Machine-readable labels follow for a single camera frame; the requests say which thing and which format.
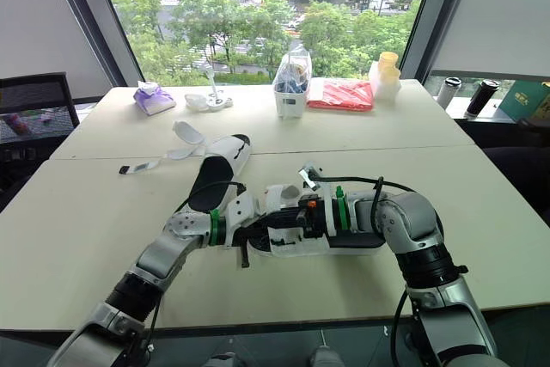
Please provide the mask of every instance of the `chair backrest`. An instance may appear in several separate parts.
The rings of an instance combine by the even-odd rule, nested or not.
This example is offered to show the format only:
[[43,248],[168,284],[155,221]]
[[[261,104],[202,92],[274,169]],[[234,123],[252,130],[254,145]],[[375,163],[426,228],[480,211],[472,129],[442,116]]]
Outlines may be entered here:
[[76,126],[64,72],[0,79],[0,148],[65,137]]

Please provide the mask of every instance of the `windowsill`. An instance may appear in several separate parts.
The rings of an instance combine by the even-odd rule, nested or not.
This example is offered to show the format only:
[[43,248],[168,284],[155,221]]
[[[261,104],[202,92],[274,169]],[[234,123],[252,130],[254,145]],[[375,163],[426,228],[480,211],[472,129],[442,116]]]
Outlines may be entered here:
[[[468,108],[471,98],[455,97],[450,102],[446,111],[453,119],[466,119],[464,113]],[[490,99],[477,118],[467,119],[472,122],[495,122],[500,124],[514,124],[514,120],[498,108],[502,99]]]

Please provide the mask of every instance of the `white wall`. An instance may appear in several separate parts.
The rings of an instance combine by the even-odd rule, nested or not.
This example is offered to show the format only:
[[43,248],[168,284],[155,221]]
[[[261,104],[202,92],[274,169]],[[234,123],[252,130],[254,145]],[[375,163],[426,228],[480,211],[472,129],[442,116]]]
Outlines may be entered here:
[[432,69],[550,76],[550,0],[461,0]]
[[66,0],[0,0],[0,78],[56,71],[73,98],[111,88]]

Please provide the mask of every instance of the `silver robot arm segment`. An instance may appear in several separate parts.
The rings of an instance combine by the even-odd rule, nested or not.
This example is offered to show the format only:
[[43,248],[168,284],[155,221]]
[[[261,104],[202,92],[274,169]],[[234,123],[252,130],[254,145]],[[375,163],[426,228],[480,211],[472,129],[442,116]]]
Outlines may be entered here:
[[412,302],[421,337],[436,365],[468,354],[497,356],[497,347],[466,279],[443,243],[436,213],[418,193],[402,193],[380,202],[378,228],[394,252]]
[[145,319],[172,284],[186,257],[208,245],[211,217],[176,212],[140,254],[107,300],[58,348],[48,367],[131,365],[143,356]]

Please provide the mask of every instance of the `green ring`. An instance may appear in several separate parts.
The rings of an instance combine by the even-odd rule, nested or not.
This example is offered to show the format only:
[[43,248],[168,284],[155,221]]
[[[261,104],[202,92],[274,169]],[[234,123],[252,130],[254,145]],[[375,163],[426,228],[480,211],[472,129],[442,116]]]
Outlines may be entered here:
[[208,245],[215,246],[217,245],[217,224],[220,219],[220,212],[218,210],[210,211],[210,222],[211,222],[211,236]]
[[342,187],[338,186],[336,188],[336,199],[338,200],[338,213],[340,215],[340,225],[342,226],[343,231],[349,229],[347,224],[347,214],[345,213],[345,195],[342,191]]

